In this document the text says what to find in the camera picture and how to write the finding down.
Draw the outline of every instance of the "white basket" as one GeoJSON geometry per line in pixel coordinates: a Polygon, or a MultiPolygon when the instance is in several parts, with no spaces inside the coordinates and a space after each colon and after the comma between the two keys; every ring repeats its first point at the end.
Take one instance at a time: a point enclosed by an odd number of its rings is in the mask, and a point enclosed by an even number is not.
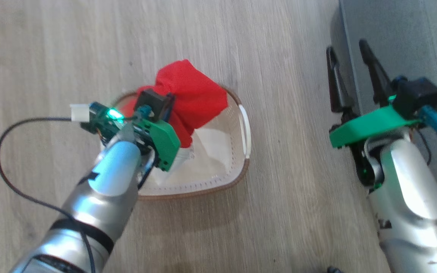
{"type": "Polygon", "coordinates": [[[192,146],[180,149],[170,172],[153,169],[139,190],[139,200],[183,198],[224,190],[244,177],[252,146],[250,123],[237,95],[227,93],[228,107],[195,130],[192,146]]]}

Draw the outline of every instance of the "red fabric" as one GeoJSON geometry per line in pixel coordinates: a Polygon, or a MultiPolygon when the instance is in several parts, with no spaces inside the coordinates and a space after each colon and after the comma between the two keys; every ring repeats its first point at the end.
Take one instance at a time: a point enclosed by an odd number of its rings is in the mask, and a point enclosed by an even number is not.
{"type": "MultiPolygon", "coordinates": [[[[169,123],[175,129],[181,147],[189,147],[195,129],[204,126],[227,107],[227,92],[202,74],[188,60],[176,61],[158,71],[154,86],[143,86],[141,91],[152,88],[160,95],[172,93],[175,104],[169,123]]],[[[131,116],[137,99],[120,109],[124,116],[131,116]]]]}

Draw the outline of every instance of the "brown basket rim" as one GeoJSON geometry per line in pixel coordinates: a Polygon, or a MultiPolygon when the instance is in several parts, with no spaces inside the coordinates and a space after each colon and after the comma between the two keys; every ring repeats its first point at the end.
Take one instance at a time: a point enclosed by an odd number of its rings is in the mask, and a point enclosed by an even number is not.
{"type": "MultiPolygon", "coordinates": [[[[234,102],[236,102],[237,105],[241,105],[241,99],[236,95],[236,93],[230,91],[229,89],[222,86],[223,89],[227,91],[227,93],[234,99],[234,102]]],[[[117,104],[119,104],[122,100],[133,97],[136,95],[136,91],[129,91],[118,97],[112,104],[111,107],[115,107],[117,104]]],[[[230,183],[226,185],[221,185],[216,188],[209,188],[207,190],[198,190],[194,192],[187,192],[187,193],[179,193],[179,194],[168,194],[168,195],[141,195],[138,194],[138,200],[144,200],[144,201],[153,201],[153,200],[170,200],[170,199],[181,199],[181,198],[187,198],[187,197],[193,197],[193,196],[199,196],[199,195],[205,195],[205,194],[211,194],[220,190],[226,190],[228,188],[232,188],[233,186],[237,185],[246,175],[248,167],[249,167],[249,158],[246,158],[244,160],[244,165],[242,166],[241,172],[239,175],[232,180],[230,183]]]]}

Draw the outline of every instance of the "wooden floor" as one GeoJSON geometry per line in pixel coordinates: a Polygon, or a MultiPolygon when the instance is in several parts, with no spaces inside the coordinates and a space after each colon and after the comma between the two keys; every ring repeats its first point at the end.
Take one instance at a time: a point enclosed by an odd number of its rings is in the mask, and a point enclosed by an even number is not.
{"type": "MultiPolygon", "coordinates": [[[[189,59],[236,91],[250,115],[247,178],[205,197],[138,202],[107,272],[387,272],[347,150],[332,149],[325,48],[337,0],[0,0],[0,133],[68,104],[110,102],[189,59]]],[[[92,165],[75,124],[18,129],[10,179],[58,206],[92,165]]],[[[0,272],[56,213],[0,179],[0,272]]]]}

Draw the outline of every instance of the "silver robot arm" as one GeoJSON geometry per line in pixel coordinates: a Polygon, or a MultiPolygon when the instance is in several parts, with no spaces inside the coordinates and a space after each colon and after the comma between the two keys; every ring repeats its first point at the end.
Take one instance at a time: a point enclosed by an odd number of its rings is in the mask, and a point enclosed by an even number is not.
{"type": "MultiPolygon", "coordinates": [[[[382,186],[368,195],[379,244],[392,272],[437,273],[437,183],[408,133],[381,143],[380,164],[368,157],[382,186]]],[[[366,142],[366,154],[375,144],[366,142]]]]}
{"type": "MultiPolygon", "coordinates": [[[[137,174],[145,166],[139,148],[117,141],[76,185],[62,209],[83,226],[100,273],[123,234],[137,201],[137,174]]],[[[23,256],[11,273],[89,273],[90,260],[78,228],[60,215],[42,242],[23,256]]]]}

